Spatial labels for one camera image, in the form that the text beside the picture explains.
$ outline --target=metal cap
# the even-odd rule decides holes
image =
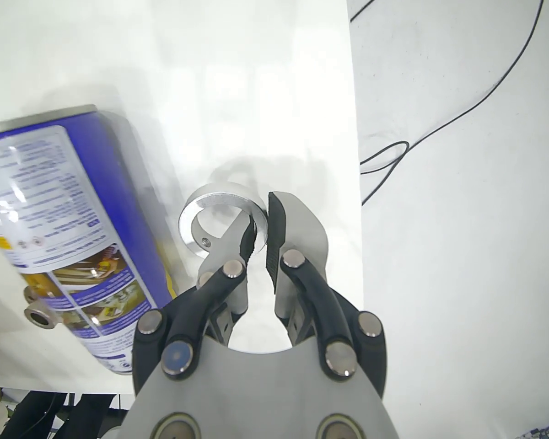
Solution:
[[[24,309],[24,316],[27,320],[37,327],[51,330],[55,328],[61,318],[55,311],[50,309],[44,302],[37,300]]]
[[[169,376],[177,376],[185,372],[193,360],[193,347],[183,340],[171,342],[163,350],[161,368]]]
[[[331,342],[325,347],[325,363],[329,370],[340,377],[351,377],[356,372],[358,358],[347,343]]]
[[[343,414],[331,414],[321,421],[317,439],[365,439],[362,429]]]
[[[138,331],[143,335],[151,335],[159,330],[163,314],[159,310],[149,310],[138,320]]]
[[[159,421],[152,437],[153,439],[201,439],[201,432],[192,416],[176,412]]]
[[[334,422],[325,428],[323,439],[358,439],[358,435],[348,424]]]
[[[382,323],[379,318],[369,311],[361,311],[358,315],[358,326],[367,337],[378,337],[382,333]]]
[[[299,268],[299,266],[305,263],[305,257],[297,249],[288,249],[283,253],[283,263],[289,266],[289,268]]]
[[[238,278],[244,271],[244,265],[236,259],[226,261],[223,268],[224,275],[228,278]]]

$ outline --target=metal ring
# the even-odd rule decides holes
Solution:
[[[24,309],[24,316],[27,320],[37,327],[51,330],[59,323],[59,317],[42,301],[32,302]]]
[[[206,257],[212,245],[220,240],[201,227],[197,215],[206,208],[228,205],[248,213],[256,223],[254,251],[260,251],[266,243],[268,222],[266,206],[251,189],[236,182],[212,182],[193,192],[179,216],[179,234],[185,245],[198,257]]]

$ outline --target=white table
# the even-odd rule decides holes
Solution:
[[[182,289],[199,259],[172,243],[193,190],[228,179],[265,201],[269,190],[295,193],[327,230],[329,282],[360,307],[348,32],[345,0],[0,0],[0,121],[86,103],[115,119]],[[288,347],[264,253],[249,272],[251,307],[232,346]],[[28,324],[22,289],[0,255],[0,386],[132,391],[130,377],[107,372],[62,326]]]
[[[367,0],[348,0],[353,15]],[[352,24],[361,157],[481,98],[538,0],[377,0]],[[362,178],[362,193],[377,178]],[[549,0],[521,61],[419,145],[362,211],[365,306],[385,324],[400,437],[549,425]]]

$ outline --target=spray can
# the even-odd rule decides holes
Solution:
[[[0,123],[0,250],[41,300],[27,316],[57,316],[119,374],[139,316],[174,296],[93,105]]]

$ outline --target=black object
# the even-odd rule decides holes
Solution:
[[[0,439],[47,439],[55,415],[65,421],[54,439],[97,439],[119,426],[126,411],[110,409],[114,395],[83,394],[64,406],[67,393],[30,391],[17,405]]]
[[[333,380],[348,380],[350,377],[336,375],[325,363],[325,348],[330,343],[344,342],[354,347],[348,322],[333,290],[308,259],[298,268],[291,268],[281,258],[280,267],[291,278],[312,313],[321,370]]]
[[[47,439],[66,393],[30,391],[17,405],[0,439]]]
[[[385,335],[368,337],[358,326],[360,313],[342,295],[331,289],[316,268],[306,260],[299,268],[290,268],[281,262],[281,270],[289,276],[298,290],[298,305],[302,307],[305,320],[297,330],[297,342],[316,334],[320,366],[333,380],[343,378],[333,374],[325,363],[325,347],[342,341],[354,347],[358,364],[365,372],[377,393],[382,397],[386,382]],[[135,332],[132,349],[132,379],[135,394],[138,394],[155,367],[159,364],[164,347],[173,341],[183,340],[194,350],[194,358],[179,379],[186,379],[195,372],[201,353],[203,337],[224,343],[216,327],[216,314],[222,312],[225,300],[246,277],[246,270],[238,278],[228,278],[222,268],[199,290],[195,287],[185,291],[168,303],[160,312],[163,320],[157,331],[150,335]],[[242,315],[232,315],[235,324]],[[285,327],[289,320],[281,320]]]

